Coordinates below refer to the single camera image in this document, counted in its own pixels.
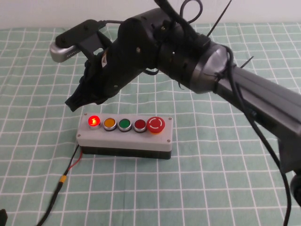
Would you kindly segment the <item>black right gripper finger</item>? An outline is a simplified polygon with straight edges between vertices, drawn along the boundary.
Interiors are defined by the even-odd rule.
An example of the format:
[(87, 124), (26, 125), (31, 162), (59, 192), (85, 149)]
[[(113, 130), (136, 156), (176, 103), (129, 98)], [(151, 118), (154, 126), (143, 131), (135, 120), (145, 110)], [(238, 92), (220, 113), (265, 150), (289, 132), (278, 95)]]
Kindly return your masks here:
[(82, 106), (89, 104), (101, 105), (108, 99), (112, 98), (113, 95), (96, 95), (93, 93), (81, 93)]
[(77, 86), (74, 93), (65, 101), (65, 104), (72, 112), (76, 111), (82, 106), (93, 103), (90, 87), (86, 83), (86, 78), (89, 74), (91, 63), (87, 60), (84, 66), (84, 74), (79, 80), (79, 85)]

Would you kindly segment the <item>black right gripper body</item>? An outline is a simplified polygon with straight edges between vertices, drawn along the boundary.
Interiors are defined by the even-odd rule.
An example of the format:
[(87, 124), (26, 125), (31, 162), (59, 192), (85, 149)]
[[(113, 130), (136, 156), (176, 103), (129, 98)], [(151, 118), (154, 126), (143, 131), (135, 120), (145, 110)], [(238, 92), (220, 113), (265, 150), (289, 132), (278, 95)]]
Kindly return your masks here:
[(155, 32), (160, 26), (159, 20), (144, 16), (132, 17), (119, 26), (117, 39), (91, 64), (93, 97), (111, 98), (147, 68), (157, 68), (160, 42)]

